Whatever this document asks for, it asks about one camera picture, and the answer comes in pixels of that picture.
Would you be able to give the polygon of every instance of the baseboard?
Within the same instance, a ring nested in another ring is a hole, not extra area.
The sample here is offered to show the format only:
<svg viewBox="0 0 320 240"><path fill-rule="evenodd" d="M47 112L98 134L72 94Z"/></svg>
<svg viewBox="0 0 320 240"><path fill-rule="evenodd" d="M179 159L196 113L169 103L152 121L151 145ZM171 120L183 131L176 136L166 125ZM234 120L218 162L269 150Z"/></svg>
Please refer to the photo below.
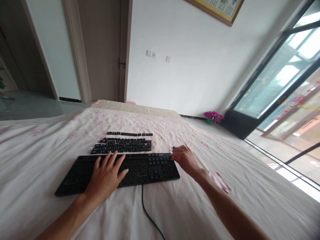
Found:
<svg viewBox="0 0 320 240"><path fill-rule="evenodd" d="M77 102L77 103L82 103L82 101L81 101L81 100L73 99L73 98L63 98L63 97L59 97L59 100L61 100L61 101L66 101L66 102Z"/></svg>
<svg viewBox="0 0 320 240"><path fill-rule="evenodd" d="M200 120L206 120L205 118L202 117L194 117L194 116L188 116L188 115L182 115L180 114L181 117L186 117L186 118L193 118L193 119L200 119Z"/></svg>

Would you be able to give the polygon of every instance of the right hand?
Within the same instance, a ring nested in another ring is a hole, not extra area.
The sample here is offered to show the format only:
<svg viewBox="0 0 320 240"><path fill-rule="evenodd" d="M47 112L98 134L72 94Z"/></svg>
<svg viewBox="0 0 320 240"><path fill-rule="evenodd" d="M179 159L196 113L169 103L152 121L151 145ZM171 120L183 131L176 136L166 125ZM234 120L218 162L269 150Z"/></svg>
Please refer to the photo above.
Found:
<svg viewBox="0 0 320 240"><path fill-rule="evenodd" d="M179 163L180 167L193 178L203 170L199 167L196 156L191 149L185 145L177 147L170 156L172 160Z"/></svg>
<svg viewBox="0 0 320 240"><path fill-rule="evenodd" d="M119 168L126 155L122 155L114 164L117 155L118 151L115 151L113 155L109 152L101 166L101 157L96 160L91 181L83 193L95 205L99 205L110 197L128 172L128 169L126 169L118 175Z"/></svg>

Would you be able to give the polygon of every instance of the gold frame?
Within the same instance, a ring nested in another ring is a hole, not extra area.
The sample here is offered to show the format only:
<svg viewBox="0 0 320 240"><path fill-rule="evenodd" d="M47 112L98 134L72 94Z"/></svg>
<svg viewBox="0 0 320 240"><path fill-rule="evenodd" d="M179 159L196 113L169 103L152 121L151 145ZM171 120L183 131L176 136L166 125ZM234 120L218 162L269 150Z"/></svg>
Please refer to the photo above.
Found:
<svg viewBox="0 0 320 240"><path fill-rule="evenodd" d="M236 9L234 10L234 13L232 17L229 17L228 15L224 14L223 12L219 11L217 8L211 6L209 3L203 1L203 0L185 0L192 5L196 6L197 8L201 9L202 11L205 11L206 13L210 14L211 16L217 18L218 20L224 22L225 24L232 26L234 20L236 19L238 12L244 2L244 0L239 0L239 4L237 5Z"/></svg>

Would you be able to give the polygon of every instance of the light switch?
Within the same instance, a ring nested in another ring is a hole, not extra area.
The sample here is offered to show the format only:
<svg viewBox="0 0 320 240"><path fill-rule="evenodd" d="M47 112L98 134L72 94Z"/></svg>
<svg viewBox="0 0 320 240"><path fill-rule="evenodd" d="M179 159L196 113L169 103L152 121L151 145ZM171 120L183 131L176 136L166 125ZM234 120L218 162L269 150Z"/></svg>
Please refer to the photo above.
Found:
<svg viewBox="0 0 320 240"><path fill-rule="evenodd" d="M148 56L148 57L151 57L151 56L152 56L152 51L147 50L147 56Z"/></svg>

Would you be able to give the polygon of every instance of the picture frame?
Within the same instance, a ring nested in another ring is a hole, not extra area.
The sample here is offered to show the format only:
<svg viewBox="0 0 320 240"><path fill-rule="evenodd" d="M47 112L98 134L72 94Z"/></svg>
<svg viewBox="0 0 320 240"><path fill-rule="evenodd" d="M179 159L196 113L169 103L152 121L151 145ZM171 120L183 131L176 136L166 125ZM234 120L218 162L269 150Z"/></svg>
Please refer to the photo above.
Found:
<svg viewBox="0 0 320 240"><path fill-rule="evenodd" d="M232 26L244 0L185 0L211 16Z"/></svg>

